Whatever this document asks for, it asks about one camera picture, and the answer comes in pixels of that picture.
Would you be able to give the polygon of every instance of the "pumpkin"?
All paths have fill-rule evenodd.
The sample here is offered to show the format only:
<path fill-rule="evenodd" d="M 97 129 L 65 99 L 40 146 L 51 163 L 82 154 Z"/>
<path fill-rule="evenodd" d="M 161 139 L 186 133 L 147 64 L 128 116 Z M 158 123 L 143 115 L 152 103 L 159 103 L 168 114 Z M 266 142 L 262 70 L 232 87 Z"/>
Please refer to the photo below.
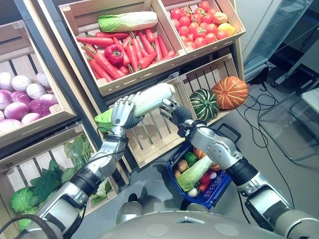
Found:
<path fill-rule="evenodd" d="M 236 76 L 229 76 L 219 81 L 212 92 L 216 94 L 221 109 L 231 110 L 245 103 L 249 90 L 244 81 Z"/>
<path fill-rule="evenodd" d="M 202 150 L 195 148 L 195 147 L 193 149 L 193 152 L 196 155 L 197 160 L 200 160 L 202 157 L 204 157 L 206 155 Z"/>
<path fill-rule="evenodd" d="M 199 120 L 207 121 L 217 117 L 219 108 L 214 93 L 206 89 L 199 89 L 189 98 Z"/>

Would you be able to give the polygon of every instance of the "black cable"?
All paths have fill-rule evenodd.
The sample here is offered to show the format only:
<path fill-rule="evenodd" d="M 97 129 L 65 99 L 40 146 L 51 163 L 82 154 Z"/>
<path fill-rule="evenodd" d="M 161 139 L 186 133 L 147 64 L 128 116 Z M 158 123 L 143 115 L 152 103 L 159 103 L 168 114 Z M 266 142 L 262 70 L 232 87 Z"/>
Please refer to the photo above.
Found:
<path fill-rule="evenodd" d="M 84 216 L 85 216 L 85 211 L 86 211 L 86 204 L 85 204 L 84 209 L 83 209 L 83 213 L 82 213 L 82 217 L 81 217 L 81 221 L 80 221 L 79 227 L 81 226 L 81 224 L 83 222 L 83 219 L 84 219 Z"/>
<path fill-rule="evenodd" d="M 244 217 L 246 218 L 246 221 L 250 224 L 250 221 L 248 219 L 248 217 L 246 216 L 246 213 L 244 211 L 244 207 L 243 207 L 243 201 L 241 200 L 241 196 L 240 196 L 240 193 L 237 191 L 238 193 L 238 197 L 239 197 L 239 201 L 240 201 L 240 207 L 241 207 L 241 211 L 243 212 L 244 214 Z"/>
<path fill-rule="evenodd" d="M 301 48 L 300 48 L 300 52 L 301 52 L 301 50 L 307 45 L 307 43 L 309 42 L 309 40 L 310 40 L 310 38 L 313 36 L 313 34 L 314 34 L 314 32 L 317 30 L 317 28 L 315 27 L 314 29 L 313 29 L 313 31 L 311 32 L 311 34 L 305 39 L 305 40 L 303 40 L 303 42 L 302 42 L 302 44 L 301 44 Z"/>
<path fill-rule="evenodd" d="M 21 216 L 17 216 L 13 219 L 11 219 L 10 221 L 8 221 L 6 224 L 3 225 L 3 227 L 0 229 L 0 234 L 11 224 L 14 223 L 16 221 L 19 221 L 21 219 L 30 219 L 32 221 L 34 221 L 35 223 L 37 223 L 41 229 L 43 230 L 43 232 L 47 235 L 48 239 L 58 239 L 58 237 L 56 236 L 56 234 L 54 233 L 54 231 L 52 230 L 52 228 L 45 222 L 45 220 L 43 220 L 42 218 L 36 216 L 36 215 L 31 215 L 31 214 L 25 214 L 25 215 L 21 215 Z"/>
<path fill-rule="evenodd" d="M 245 106 L 247 107 L 247 109 L 244 111 L 244 116 L 242 116 L 242 115 L 240 114 L 240 112 L 238 111 L 238 109 L 236 109 L 236 110 L 237 110 L 237 112 L 239 113 L 239 115 L 246 121 L 246 123 L 248 123 L 248 125 L 249 125 L 250 128 L 252 129 L 252 137 L 253 137 L 253 141 L 254 141 L 255 145 L 258 146 L 258 147 L 260 147 L 260 148 L 266 148 L 266 150 L 267 150 L 267 152 L 268 152 L 268 154 L 269 154 L 269 157 L 270 157 L 272 163 L 274 164 L 275 168 L 277 169 L 278 173 L 280 174 L 281 178 L 283 179 L 283 181 L 285 182 L 285 184 L 286 184 L 286 186 L 287 186 L 287 188 L 288 188 L 290 197 L 291 197 L 291 199 L 292 199 L 293 207 L 295 207 L 295 203 L 294 203 L 294 199 L 293 199 L 293 195 L 292 195 L 292 193 L 291 193 L 290 187 L 289 187 L 289 185 L 288 185 L 286 179 L 285 179 L 284 176 L 282 175 L 281 171 L 279 170 L 278 166 L 276 165 L 276 163 L 275 163 L 273 157 L 272 157 L 271 154 L 270 154 L 270 151 L 269 151 L 269 148 L 268 148 L 268 144 L 269 144 L 268 138 L 267 138 L 266 135 L 261 131 L 260 125 L 258 124 L 258 128 L 256 128 L 255 126 L 253 126 L 253 125 L 248 121 L 248 119 L 247 119 L 247 117 L 246 117 L 246 115 L 245 115 L 245 113 L 246 113 L 249 109 L 251 109 L 251 110 L 258 111 L 258 116 L 257 116 L 257 118 L 259 118 L 259 114 L 260 114 L 261 111 L 270 109 L 271 107 L 273 107 L 273 106 L 276 104 L 276 102 L 279 102 L 279 101 L 274 97 L 274 95 L 273 95 L 271 92 L 269 92 L 268 90 L 267 90 L 267 92 L 268 92 L 270 95 L 260 94 L 257 98 L 255 98 L 255 97 L 249 95 L 255 103 L 254 103 L 252 106 L 247 106 L 247 105 L 245 105 Z M 263 104 L 259 102 L 259 98 L 260 98 L 261 96 L 263 96 L 263 95 L 266 95 L 266 96 L 268 96 L 268 97 L 274 99 L 273 105 L 271 105 L 269 108 L 262 109 L 262 105 L 263 105 Z M 254 109 L 254 108 L 252 108 L 252 107 L 255 106 L 255 105 L 259 105 L 259 109 Z M 256 129 L 256 130 L 261 134 L 265 146 L 260 146 L 260 145 L 258 145 L 258 144 L 256 143 L 256 141 L 255 141 L 255 139 L 254 139 L 254 130 L 253 130 L 253 129 Z"/>
<path fill-rule="evenodd" d="M 87 162 L 83 167 L 85 167 L 85 166 L 88 165 L 89 163 L 92 163 L 92 162 L 94 162 L 94 161 L 96 161 L 96 160 L 99 160 L 99 159 L 101 159 L 101 158 L 104 158 L 104 157 L 107 157 L 107 156 L 110 156 L 110 155 L 118 154 L 118 153 L 124 153 L 124 150 L 119 151 L 119 152 L 115 152 L 115 153 L 104 154 L 104 155 L 102 155 L 102 156 L 100 156 L 100 157 L 94 158 L 94 159 L 90 160 L 89 162 Z"/>

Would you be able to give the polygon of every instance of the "red bell pepper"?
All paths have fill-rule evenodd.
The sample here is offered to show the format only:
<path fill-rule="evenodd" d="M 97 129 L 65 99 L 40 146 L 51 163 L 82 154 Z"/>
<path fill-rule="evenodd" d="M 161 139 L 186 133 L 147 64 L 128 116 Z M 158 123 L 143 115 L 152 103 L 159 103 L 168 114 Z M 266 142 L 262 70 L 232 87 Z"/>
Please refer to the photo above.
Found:
<path fill-rule="evenodd" d="M 114 44 L 119 46 L 123 52 L 123 65 L 128 66 L 130 63 L 130 59 L 129 59 L 128 55 L 126 54 L 124 47 L 121 45 L 121 43 L 118 41 L 118 39 L 116 37 L 113 38 L 113 41 L 114 41 Z"/>
<path fill-rule="evenodd" d="M 107 82 L 111 82 L 113 80 L 110 77 L 110 75 L 108 73 L 106 73 L 104 71 L 104 69 L 98 63 L 96 63 L 95 59 L 92 59 L 90 61 L 90 66 L 91 66 L 93 72 L 95 71 L 96 73 L 99 74 L 100 78 L 104 78 Z"/>
<path fill-rule="evenodd" d="M 77 36 L 76 40 L 78 42 L 97 45 L 97 46 L 109 46 L 112 45 L 113 39 L 107 37 L 95 37 L 95 36 Z"/>
<path fill-rule="evenodd" d="M 147 38 L 145 37 L 145 35 L 139 31 L 139 37 L 140 40 L 142 41 L 145 50 L 148 54 L 151 54 L 152 52 L 154 52 L 154 49 L 152 48 L 152 45 L 150 44 L 150 42 L 147 40 Z"/>
<path fill-rule="evenodd" d="M 161 53 L 162 53 L 163 57 L 165 57 L 168 54 L 168 49 L 166 48 L 165 43 L 159 34 L 158 34 L 158 40 L 159 40 L 159 46 L 160 46 Z"/>
<path fill-rule="evenodd" d="M 116 44 L 112 44 L 105 48 L 104 56 L 113 66 L 121 65 L 123 63 L 124 54 L 122 49 Z"/>
<path fill-rule="evenodd" d="M 130 63 L 133 67 L 133 70 L 136 71 L 136 69 L 138 67 L 138 57 L 136 55 L 136 51 L 135 51 L 134 47 L 132 45 L 128 45 L 128 47 L 126 48 L 126 53 L 129 56 Z"/>
<path fill-rule="evenodd" d="M 129 35 L 122 43 L 123 48 L 126 50 L 127 46 L 131 44 L 132 37 Z"/>
<path fill-rule="evenodd" d="M 94 48 L 94 46 L 92 46 L 91 44 L 86 44 L 84 46 L 84 50 L 85 50 L 85 53 L 92 58 L 94 58 L 94 55 L 98 53 L 96 49 Z"/>
<path fill-rule="evenodd" d="M 113 38 L 116 37 L 117 39 L 125 39 L 128 37 L 128 33 L 124 32 L 117 32 L 117 33 L 107 33 L 107 32 L 97 32 L 95 33 L 95 36 L 97 37 L 108 37 L 108 38 Z"/>
<path fill-rule="evenodd" d="M 138 57 L 138 61 L 140 61 L 143 58 L 141 46 L 138 43 L 138 40 L 136 38 L 132 39 L 132 45 L 134 47 L 134 50 L 136 51 L 136 55 Z"/>
<path fill-rule="evenodd" d="M 121 70 L 113 66 L 101 53 L 97 53 L 94 59 L 96 60 L 96 63 L 98 63 L 115 80 L 125 76 Z"/>
<path fill-rule="evenodd" d="M 161 61 L 163 59 L 163 56 L 160 51 L 160 43 L 157 38 L 155 38 L 155 51 L 157 52 L 158 56 L 156 57 L 157 61 Z"/>
<path fill-rule="evenodd" d="M 135 71 L 139 71 L 148 67 L 157 55 L 158 53 L 155 51 L 152 52 L 150 55 L 143 57 L 143 59 L 138 62 L 138 68 Z"/>

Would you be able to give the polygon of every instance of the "white vegetable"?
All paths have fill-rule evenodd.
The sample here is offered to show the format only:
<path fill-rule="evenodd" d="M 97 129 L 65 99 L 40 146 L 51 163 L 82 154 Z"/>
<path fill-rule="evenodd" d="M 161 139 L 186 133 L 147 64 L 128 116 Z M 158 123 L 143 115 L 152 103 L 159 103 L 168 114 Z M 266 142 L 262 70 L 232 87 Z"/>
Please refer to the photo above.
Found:
<path fill-rule="evenodd" d="M 104 32 L 135 31 L 155 26 L 158 16 L 153 11 L 138 11 L 99 16 L 98 22 Z"/>
<path fill-rule="evenodd" d="M 106 197 L 106 192 L 105 192 L 105 184 L 108 182 L 108 179 L 105 179 L 100 185 L 99 188 L 96 192 L 96 195 L 101 196 L 101 197 Z"/>
<path fill-rule="evenodd" d="M 8 105 L 11 104 L 11 102 L 12 102 L 12 99 L 10 95 L 1 91 L 0 92 L 0 110 L 4 110 Z"/>
<path fill-rule="evenodd" d="M 21 126 L 20 121 L 16 119 L 4 119 L 0 121 L 0 135 L 5 134 L 11 131 L 14 131 L 15 129 L 19 128 Z"/>
<path fill-rule="evenodd" d="M 25 124 L 31 123 L 35 120 L 38 120 L 41 117 L 42 116 L 38 113 L 28 113 L 25 116 L 23 116 L 23 118 L 21 120 L 21 124 L 25 125 Z"/>
<path fill-rule="evenodd" d="M 134 116 L 140 117 L 162 105 L 163 99 L 171 99 L 175 94 L 173 85 L 167 83 L 157 84 L 134 98 L 136 104 Z"/>
<path fill-rule="evenodd" d="M 11 80 L 11 85 L 16 91 L 25 91 L 27 86 L 32 83 L 32 80 L 23 75 L 15 76 Z"/>
<path fill-rule="evenodd" d="M 216 177 L 217 177 L 217 173 L 216 173 L 216 172 L 211 171 L 211 172 L 209 173 L 209 179 L 214 179 L 214 178 L 216 178 Z"/>
<path fill-rule="evenodd" d="M 197 191 L 196 188 L 192 188 L 191 190 L 189 190 L 189 191 L 187 192 L 187 194 L 188 194 L 190 197 L 193 197 L 193 198 L 197 196 L 197 193 L 198 193 L 198 191 Z"/>
<path fill-rule="evenodd" d="M 5 117 L 15 120 L 21 120 L 27 113 L 29 113 L 29 107 L 21 102 L 13 102 L 4 110 Z"/>
<path fill-rule="evenodd" d="M 37 83 L 32 83 L 26 88 L 26 93 L 34 100 L 38 100 L 41 96 L 46 94 L 46 90 L 43 86 Z"/>
<path fill-rule="evenodd" d="M 46 77 L 44 72 L 39 72 L 36 74 L 37 82 L 45 88 L 51 88 L 48 78 Z"/>
<path fill-rule="evenodd" d="M 3 120 L 4 119 L 4 114 L 2 111 L 0 111 L 0 120 Z"/>
<path fill-rule="evenodd" d="M 0 88 L 4 90 L 12 90 L 12 75 L 9 72 L 0 73 Z"/>

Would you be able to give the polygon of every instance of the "cabbage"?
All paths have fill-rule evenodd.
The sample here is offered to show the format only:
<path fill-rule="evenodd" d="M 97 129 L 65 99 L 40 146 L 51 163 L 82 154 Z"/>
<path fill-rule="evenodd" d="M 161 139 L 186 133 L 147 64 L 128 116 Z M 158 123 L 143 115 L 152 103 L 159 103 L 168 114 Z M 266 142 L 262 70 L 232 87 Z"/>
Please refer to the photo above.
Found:
<path fill-rule="evenodd" d="M 15 120 L 21 120 L 27 113 L 29 113 L 29 107 L 21 102 L 11 103 L 4 110 L 5 117 Z"/>
<path fill-rule="evenodd" d="M 205 155 L 199 161 L 194 163 L 189 169 L 182 173 L 176 180 L 180 187 L 185 191 L 191 190 L 205 172 L 210 168 L 213 161 Z"/>
<path fill-rule="evenodd" d="M 16 91 L 25 91 L 27 86 L 32 83 L 32 80 L 27 76 L 15 76 L 11 80 L 11 85 Z"/>
<path fill-rule="evenodd" d="M 38 113 L 28 113 L 25 116 L 23 116 L 23 118 L 21 120 L 21 124 L 25 125 L 25 124 L 31 123 L 35 120 L 38 120 L 41 117 L 42 116 Z"/>
<path fill-rule="evenodd" d="M 22 213 L 22 215 L 26 215 L 26 214 L 35 215 L 38 212 L 38 210 L 39 210 L 38 207 L 31 208 L 30 210 Z M 32 222 L 32 220 L 30 220 L 30 219 L 19 220 L 18 227 L 19 227 L 20 232 L 23 231 L 24 229 L 27 229 L 30 226 L 31 222 Z"/>
<path fill-rule="evenodd" d="M 44 105 L 41 104 L 40 100 L 31 101 L 29 103 L 28 107 L 29 107 L 31 112 L 38 113 L 38 114 L 42 115 L 42 117 L 50 114 L 49 109 L 44 107 Z"/>
<path fill-rule="evenodd" d="M 10 96 L 13 102 L 21 102 L 25 103 L 26 105 L 31 102 L 31 98 L 27 95 L 26 92 L 23 91 L 13 92 Z"/>
<path fill-rule="evenodd" d="M 29 204 L 33 191 L 30 188 L 21 188 L 16 191 L 10 200 L 10 206 L 15 212 L 24 212 L 33 207 Z"/>
<path fill-rule="evenodd" d="M 50 106 L 58 104 L 58 100 L 54 94 L 44 94 L 43 96 L 40 96 L 39 100 L 40 103 L 46 108 L 50 108 Z"/>
<path fill-rule="evenodd" d="M 12 90 L 12 75 L 9 72 L 0 73 L 0 88 L 4 90 Z"/>
<path fill-rule="evenodd" d="M 19 128 L 21 126 L 20 121 L 16 119 L 4 119 L 0 121 L 0 135 L 5 134 L 11 131 L 14 131 L 15 129 Z"/>
<path fill-rule="evenodd" d="M 40 96 L 46 94 L 46 90 L 43 86 L 37 83 L 32 83 L 26 88 L 26 93 L 34 100 L 38 100 Z"/>
<path fill-rule="evenodd" d="M 4 110 L 12 102 L 10 95 L 1 91 L 0 92 L 0 110 Z"/>
<path fill-rule="evenodd" d="M 99 16 L 98 22 L 104 32 L 134 31 L 155 26 L 158 16 L 153 11 L 138 11 Z"/>

